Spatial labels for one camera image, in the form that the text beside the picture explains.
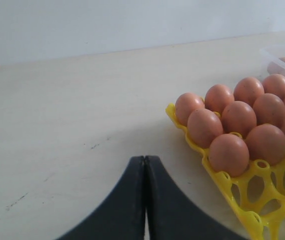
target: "white table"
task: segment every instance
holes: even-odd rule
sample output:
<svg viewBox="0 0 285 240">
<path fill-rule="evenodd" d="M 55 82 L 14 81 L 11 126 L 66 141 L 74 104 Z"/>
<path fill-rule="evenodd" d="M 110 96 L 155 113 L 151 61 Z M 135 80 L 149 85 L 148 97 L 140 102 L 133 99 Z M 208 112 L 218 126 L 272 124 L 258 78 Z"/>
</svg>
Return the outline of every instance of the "white table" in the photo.
<svg viewBox="0 0 285 240">
<path fill-rule="evenodd" d="M 0 239 L 62 235 L 138 155 L 160 156 L 194 203 L 247 236 L 165 108 L 258 76 L 259 48 L 284 42 L 279 32 L 0 66 Z"/>
</svg>

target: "yellow egg carton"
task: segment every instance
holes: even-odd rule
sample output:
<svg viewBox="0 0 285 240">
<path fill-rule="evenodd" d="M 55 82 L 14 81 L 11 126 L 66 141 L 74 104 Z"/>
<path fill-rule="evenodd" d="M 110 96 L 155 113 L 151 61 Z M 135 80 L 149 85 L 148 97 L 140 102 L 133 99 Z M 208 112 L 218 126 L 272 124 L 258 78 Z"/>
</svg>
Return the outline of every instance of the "yellow egg carton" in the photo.
<svg viewBox="0 0 285 240">
<path fill-rule="evenodd" d="M 166 113 L 175 126 L 185 133 L 185 140 L 189 146 L 202 155 L 202 165 L 219 188 L 220 192 L 248 231 L 252 240 L 263 240 L 264 231 L 269 230 L 270 239 L 279 239 L 279 229 L 285 219 L 285 159 L 277 165 L 270 166 L 264 160 L 250 161 L 248 170 L 239 177 L 230 177 L 228 173 L 212 170 L 208 162 L 209 149 L 197 146 L 189 137 L 185 126 L 179 124 L 175 115 L 175 105 L 169 104 Z M 248 194 L 249 182 L 253 178 L 263 179 L 262 193 L 255 201 Z M 235 196 L 235 187 L 238 187 L 238 196 Z M 262 210 L 271 202 L 278 204 L 277 209 L 267 213 Z"/>
</svg>

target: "white wall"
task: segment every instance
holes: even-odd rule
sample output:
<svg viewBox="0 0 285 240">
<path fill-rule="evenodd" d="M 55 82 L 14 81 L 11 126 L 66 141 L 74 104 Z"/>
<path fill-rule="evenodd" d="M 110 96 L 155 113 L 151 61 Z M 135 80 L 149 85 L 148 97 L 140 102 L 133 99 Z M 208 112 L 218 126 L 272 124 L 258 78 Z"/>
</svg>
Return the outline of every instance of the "white wall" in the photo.
<svg viewBox="0 0 285 240">
<path fill-rule="evenodd" d="M 0 65 L 282 30 L 285 0 L 0 0 Z"/>
</svg>

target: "black plastic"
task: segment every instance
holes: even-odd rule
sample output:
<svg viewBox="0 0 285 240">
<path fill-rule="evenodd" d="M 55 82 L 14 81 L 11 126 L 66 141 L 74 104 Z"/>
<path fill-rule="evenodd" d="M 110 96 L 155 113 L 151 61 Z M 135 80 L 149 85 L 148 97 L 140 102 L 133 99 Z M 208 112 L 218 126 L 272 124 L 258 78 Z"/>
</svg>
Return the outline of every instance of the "black plastic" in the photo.
<svg viewBox="0 0 285 240">
<path fill-rule="evenodd" d="M 147 156 L 145 167 L 150 240 L 245 240 L 194 205 L 158 156 Z"/>
<path fill-rule="evenodd" d="M 145 234 L 144 157 L 132 157 L 102 204 L 59 240 L 143 240 Z"/>
</svg>

